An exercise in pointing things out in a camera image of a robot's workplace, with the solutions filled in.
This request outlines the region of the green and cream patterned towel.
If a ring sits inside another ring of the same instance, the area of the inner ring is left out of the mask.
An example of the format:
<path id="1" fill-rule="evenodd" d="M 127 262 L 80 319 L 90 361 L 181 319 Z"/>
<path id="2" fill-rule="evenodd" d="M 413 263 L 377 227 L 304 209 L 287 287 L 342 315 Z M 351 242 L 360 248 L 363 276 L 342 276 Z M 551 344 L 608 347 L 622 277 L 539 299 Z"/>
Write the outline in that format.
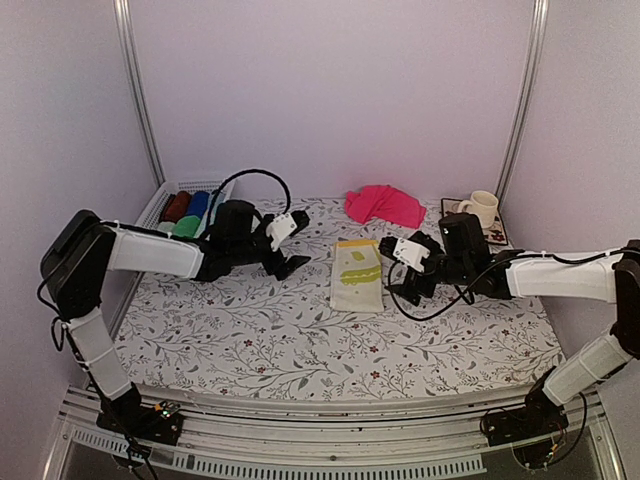
<path id="1" fill-rule="evenodd" d="M 339 241 L 334 245 L 330 307 L 341 312 L 380 313 L 382 263 L 375 240 Z"/>

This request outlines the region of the pink towel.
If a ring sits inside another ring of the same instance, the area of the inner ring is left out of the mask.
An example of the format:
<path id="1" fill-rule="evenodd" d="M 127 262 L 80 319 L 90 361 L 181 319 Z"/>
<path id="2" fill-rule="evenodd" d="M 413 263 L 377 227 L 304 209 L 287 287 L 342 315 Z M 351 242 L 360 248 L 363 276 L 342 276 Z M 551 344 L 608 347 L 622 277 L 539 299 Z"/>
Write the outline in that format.
<path id="1" fill-rule="evenodd" d="M 381 219 L 406 228 L 418 229 L 427 209 L 418 199 L 389 185 L 367 185 L 346 194 L 345 213 L 355 222 L 365 225 Z"/>

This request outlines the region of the right robot arm white sleeve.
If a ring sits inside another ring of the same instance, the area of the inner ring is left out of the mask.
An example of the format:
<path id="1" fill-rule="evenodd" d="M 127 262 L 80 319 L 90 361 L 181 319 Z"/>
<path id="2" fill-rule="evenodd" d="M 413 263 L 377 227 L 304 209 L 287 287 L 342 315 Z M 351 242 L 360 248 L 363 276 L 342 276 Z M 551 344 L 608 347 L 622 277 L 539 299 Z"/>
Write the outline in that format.
<path id="1" fill-rule="evenodd" d="M 439 221 L 445 254 L 442 282 L 474 295 L 508 300 L 579 298 L 615 305 L 611 328 L 538 379 L 522 407 L 487 414 L 480 423 L 490 445 L 518 442 L 567 427 L 563 407 L 639 356 L 639 242 L 599 253 L 504 250 L 493 254 L 478 218 L 469 213 Z"/>

